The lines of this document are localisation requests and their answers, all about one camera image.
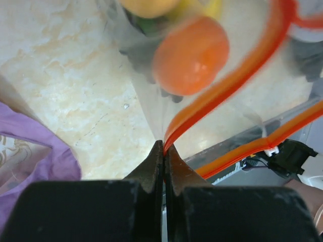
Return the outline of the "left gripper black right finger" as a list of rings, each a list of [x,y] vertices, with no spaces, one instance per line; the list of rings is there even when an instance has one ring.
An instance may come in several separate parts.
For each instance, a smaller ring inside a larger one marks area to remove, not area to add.
[[[164,164],[169,241],[320,241],[305,202],[292,189],[214,186],[174,146]]]

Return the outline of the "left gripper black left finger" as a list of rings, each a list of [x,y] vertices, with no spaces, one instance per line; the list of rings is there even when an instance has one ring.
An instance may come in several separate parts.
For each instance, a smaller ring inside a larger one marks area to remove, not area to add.
[[[42,181],[18,198],[1,241],[161,241],[163,143],[122,180]]]

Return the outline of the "clear zip bag orange zipper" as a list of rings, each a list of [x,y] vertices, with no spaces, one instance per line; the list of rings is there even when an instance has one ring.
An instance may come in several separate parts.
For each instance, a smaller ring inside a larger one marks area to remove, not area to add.
[[[119,1],[97,4],[118,50],[134,47],[148,54],[154,47],[153,56],[169,33],[204,16],[169,20],[166,13],[148,19]],[[182,158],[191,158],[220,146],[194,166],[203,178],[273,149],[322,116],[322,96],[314,93],[322,79],[322,1],[223,1],[221,17],[214,20],[227,34],[230,53],[208,87],[178,96],[134,70],[132,80],[165,153],[175,146]]]

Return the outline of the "orange persimmon with green calyx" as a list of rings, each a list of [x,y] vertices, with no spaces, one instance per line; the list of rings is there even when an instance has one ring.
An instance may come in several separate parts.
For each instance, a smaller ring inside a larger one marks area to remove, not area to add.
[[[189,96],[208,87],[225,66],[230,44],[214,19],[199,16],[169,33],[154,52],[152,74],[168,93]]]

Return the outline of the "orange fruit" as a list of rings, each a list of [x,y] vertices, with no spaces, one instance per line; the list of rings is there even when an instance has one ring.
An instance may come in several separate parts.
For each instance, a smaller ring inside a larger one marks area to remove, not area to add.
[[[119,3],[130,13],[142,18],[157,18],[172,9],[179,0],[120,0]]]

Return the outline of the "yellow lemon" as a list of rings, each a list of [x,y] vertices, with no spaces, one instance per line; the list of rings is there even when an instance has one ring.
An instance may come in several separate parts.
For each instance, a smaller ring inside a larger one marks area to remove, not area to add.
[[[205,16],[219,19],[222,14],[223,1],[179,1],[177,6],[167,13],[169,20],[178,20],[184,16],[200,13]]]

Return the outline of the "dark grape bunch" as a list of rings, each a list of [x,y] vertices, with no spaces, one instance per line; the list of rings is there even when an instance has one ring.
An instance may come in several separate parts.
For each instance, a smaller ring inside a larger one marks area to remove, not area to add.
[[[119,53],[127,57],[135,72],[143,74],[147,83],[156,85],[155,78],[152,76],[151,71],[153,51],[154,47],[148,50],[148,54],[136,50],[134,47],[128,49],[119,49]]]

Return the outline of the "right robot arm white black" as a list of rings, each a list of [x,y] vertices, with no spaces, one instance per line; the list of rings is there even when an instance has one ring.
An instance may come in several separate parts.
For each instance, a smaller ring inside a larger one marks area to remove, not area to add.
[[[322,187],[322,154],[300,141],[286,139],[271,150],[247,156],[240,165],[256,186],[282,186],[294,179]]]

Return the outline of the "pink purple cloth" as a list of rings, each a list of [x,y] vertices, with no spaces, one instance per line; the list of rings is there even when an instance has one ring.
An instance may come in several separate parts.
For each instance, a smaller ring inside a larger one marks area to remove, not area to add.
[[[79,181],[70,147],[38,121],[20,113],[21,96],[1,76],[1,228],[24,189],[43,180]]]

